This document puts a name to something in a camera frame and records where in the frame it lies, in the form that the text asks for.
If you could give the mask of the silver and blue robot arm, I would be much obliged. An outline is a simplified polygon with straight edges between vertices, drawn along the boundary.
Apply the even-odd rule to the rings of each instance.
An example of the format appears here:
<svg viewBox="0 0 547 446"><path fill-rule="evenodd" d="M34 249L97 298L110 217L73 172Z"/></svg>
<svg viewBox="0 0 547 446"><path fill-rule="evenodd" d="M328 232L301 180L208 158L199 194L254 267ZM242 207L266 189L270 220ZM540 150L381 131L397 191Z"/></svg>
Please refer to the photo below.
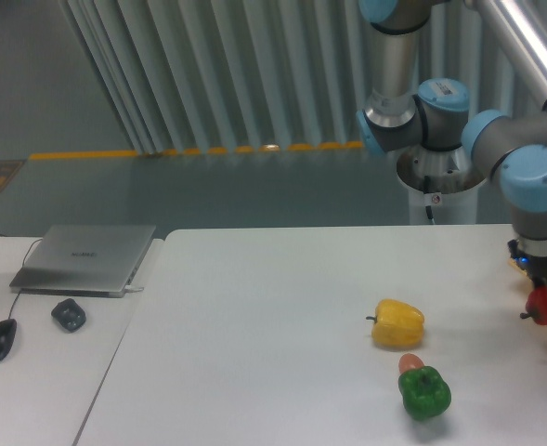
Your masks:
<svg viewBox="0 0 547 446"><path fill-rule="evenodd" d="M464 87L450 79L410 92L420 30L430 1L362 1L359 10L380 43L371 96L358 111L365 147L387 153L417 146L425 153L465 151L507 203L515 236L509 252L535 287L547 289L547 25L529 1L470 1L540 104L513 119L495 110L470 117Z"/></svg>

